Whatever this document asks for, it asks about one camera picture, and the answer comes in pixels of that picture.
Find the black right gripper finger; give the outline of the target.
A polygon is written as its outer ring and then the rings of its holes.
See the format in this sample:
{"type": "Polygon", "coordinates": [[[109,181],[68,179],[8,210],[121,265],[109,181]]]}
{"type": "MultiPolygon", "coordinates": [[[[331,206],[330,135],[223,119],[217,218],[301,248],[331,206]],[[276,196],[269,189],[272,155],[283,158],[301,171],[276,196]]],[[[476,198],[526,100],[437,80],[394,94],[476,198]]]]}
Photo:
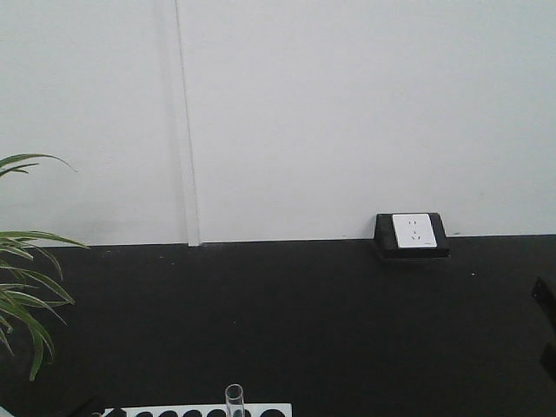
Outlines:
{"type": "MultiPolygon", "coordinates": [[[[533,285],[531,296],[539,305],[539,308],[546,317],[553,333],[555,333],[555,294],[543,279],[538,278],[533,285]]],[[[554,381],[555,338],[552,338],[545,345],[539,362],[551,380],[554,381]]]]}

